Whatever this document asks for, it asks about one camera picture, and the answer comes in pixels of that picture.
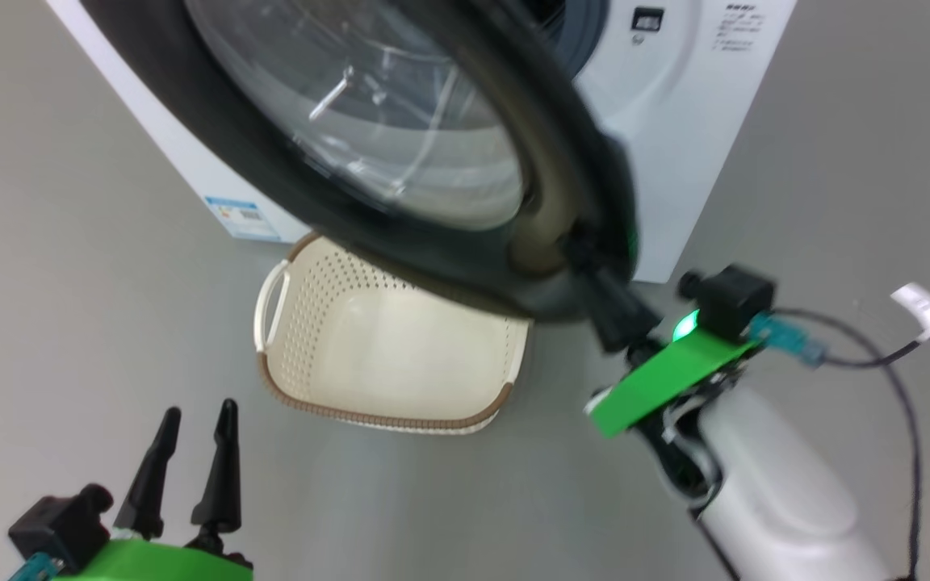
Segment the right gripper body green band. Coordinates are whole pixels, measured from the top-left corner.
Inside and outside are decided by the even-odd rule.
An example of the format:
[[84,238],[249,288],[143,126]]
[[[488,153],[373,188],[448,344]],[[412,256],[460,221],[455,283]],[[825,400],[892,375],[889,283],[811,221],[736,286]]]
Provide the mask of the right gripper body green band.
[[603,437],[641,437],[668,488],[687,508],[701,510],[723,485],[723,468],[695,429],[684,425],[735,385],[745,362],[760,352],[759,343],[735,345],[695,328],[638,352],[646,359],[595,392],[584,414]]

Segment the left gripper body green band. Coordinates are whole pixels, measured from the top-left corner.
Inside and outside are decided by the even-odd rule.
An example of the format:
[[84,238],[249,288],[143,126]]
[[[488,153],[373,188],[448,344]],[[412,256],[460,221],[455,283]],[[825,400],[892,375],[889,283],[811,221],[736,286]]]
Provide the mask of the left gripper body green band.
[[225,553],[222,534],[200,529],[185,545],[81,534],[54,540],[63,580],[253,580],[250,562]]

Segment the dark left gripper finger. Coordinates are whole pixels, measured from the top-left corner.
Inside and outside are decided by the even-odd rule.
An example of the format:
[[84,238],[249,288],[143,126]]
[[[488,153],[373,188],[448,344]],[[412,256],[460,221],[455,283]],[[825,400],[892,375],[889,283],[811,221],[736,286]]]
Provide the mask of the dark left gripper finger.
[[181,419],[180,408],[170,406],[166,409],[115,516],[115,529],[133,532],[144,540],[162,536],[165,522],[160,510],[165,493],[166,471],[176,451]]
[[232,398],[222,402],[214,442],[216,452],[191,523],[211,533],[235,533],[242,527],[242,486],[239,408]]

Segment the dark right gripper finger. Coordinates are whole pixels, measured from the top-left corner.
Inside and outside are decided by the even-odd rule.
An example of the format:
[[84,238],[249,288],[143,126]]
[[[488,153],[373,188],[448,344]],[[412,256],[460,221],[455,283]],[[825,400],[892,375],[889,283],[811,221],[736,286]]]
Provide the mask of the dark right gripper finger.
[[586,313],[606,352],[622,352],[645,340],[662,320],[630,283],[605,267],[586,273]]

